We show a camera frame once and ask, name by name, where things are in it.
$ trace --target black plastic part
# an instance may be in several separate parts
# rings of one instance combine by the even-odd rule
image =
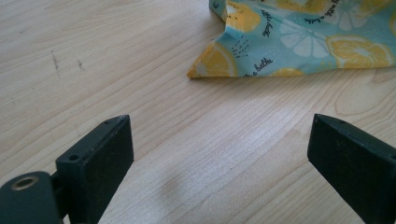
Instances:
[[[56,160],[72,223],[97,223],[134,161],[129,116],[108,119]]]
[[[394,147],[345,121],[316,114],[308,159],[364,222],[395,222]]]
[[[73,206],[71,200],[71,193],[65,186],[61,184],[58,172],[55,172],[51,177],[52,190],[55,194],[56,203],[58,205],[58,213],[61,218],[64,218],[70,208]]]
[[[0,223],[62,223],[50,175],[33,172],[9,180],[0,189]]]

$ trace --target wooden table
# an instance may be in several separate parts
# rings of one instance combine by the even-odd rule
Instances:
[[[396,147],[396,69],[186,72],[224,23],[207,1],[0,3],[0,184],[129,114],[135,162],[101,223],[361,223],[306,157],[312,118]]]

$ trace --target lemon print fabric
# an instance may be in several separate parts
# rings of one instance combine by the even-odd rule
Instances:
[[[259,25],[261,17],[246,4],[228,2],[222,17],[226,25],[241,32],[249,32]]]
[[[337,35],[327,39],[332,56],[340,68],[389,67],[394,58],[387,46],[357,35]]]
[[[393,13],[392,17],[390,18],[389,28],[396,36],[396,11]]]
[[[188,77],[236,77],[232,54],[219,43],[211,43],[193,64]]]
[[[224,33],[188,77],[302,76],[395,66],[396,1],[209,0]]]

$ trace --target brass screw hole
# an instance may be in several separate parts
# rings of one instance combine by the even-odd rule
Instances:
[[[35,183],[37,183],[38,177],[31,175],[26,176],[22,179],[15,181],[15,183],[11,186],[13,190],[23,190],[32,187]]]

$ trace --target small hole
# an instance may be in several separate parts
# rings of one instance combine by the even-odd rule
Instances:
[[[32,187],[38,181],[37,176],[26,176],[25,178],[16,181],[11,188],[13,190],[22,190]]]
[[[69,160],[70,160],[70,161],[76,161],[76,160],[78,160],[78,158],[79,158],[78,155],[73,155],[73,156],[70,156],[70,157],[69,157]]]

